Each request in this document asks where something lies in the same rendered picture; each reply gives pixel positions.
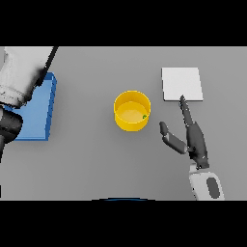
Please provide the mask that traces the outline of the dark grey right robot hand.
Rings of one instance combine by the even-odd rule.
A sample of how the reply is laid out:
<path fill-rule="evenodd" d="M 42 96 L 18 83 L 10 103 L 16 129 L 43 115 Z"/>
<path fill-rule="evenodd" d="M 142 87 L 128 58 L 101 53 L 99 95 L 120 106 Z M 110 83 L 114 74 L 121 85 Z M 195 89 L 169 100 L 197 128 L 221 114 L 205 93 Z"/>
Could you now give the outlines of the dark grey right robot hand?
<path fill-rule="evenodd" d="M 207 169 L 209 167 L 206 141 L 202 130 L 197 122 L 194 122 L 189 106 L 184 96 L 179 99 L 184 125 L 186 129 L 186 142 L 183 142 L 172 134 L 164 122 L 159 123 L 162 141 L 179 154 L 189 154 L 189 158 L 196 163 L 197 169 Z"/>

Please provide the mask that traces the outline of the pale square metallic scale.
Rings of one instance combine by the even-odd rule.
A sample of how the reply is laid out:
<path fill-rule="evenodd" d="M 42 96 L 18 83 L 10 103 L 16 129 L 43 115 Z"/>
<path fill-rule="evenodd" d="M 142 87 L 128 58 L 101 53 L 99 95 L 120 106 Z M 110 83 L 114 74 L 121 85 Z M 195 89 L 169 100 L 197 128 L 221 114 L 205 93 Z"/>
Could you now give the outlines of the pale square metallic scale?
<path fill-rule="evenodd" d="M 162 68 L 161 80 L 163 99 L 179 101 L 203 101 L 203 89 L 198 68 Z"/>

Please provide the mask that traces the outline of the yellow bowl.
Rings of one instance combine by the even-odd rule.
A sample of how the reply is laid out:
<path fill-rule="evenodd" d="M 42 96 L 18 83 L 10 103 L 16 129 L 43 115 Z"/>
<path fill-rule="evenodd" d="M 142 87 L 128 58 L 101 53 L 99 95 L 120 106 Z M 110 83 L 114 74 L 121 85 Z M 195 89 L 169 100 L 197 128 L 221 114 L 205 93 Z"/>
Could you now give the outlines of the yellow bowl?
<path fill-rule="evenodd" d="M 120 129 L 140 131 L 149 121 L 151 102 L 142 92 L 125 91 L 116 97 L 113 110 L 114 120 Z"/>

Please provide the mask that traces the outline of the blue tray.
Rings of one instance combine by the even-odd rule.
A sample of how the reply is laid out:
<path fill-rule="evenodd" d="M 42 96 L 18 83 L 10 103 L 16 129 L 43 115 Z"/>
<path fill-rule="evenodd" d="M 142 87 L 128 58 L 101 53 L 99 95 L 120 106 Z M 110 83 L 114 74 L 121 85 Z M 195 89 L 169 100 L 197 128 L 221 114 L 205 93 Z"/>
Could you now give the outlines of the blue tray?
<path fill-rule="evenodd" d="M 32 99 L 20 109 L 5 106 L 5 109 L 19 114 L 23 119 L 16 141 L 47 141 L 50 135 L 52 112 L 57 80 L 53 72 L 48 72 L 42 85 L 33 92 Z"/>

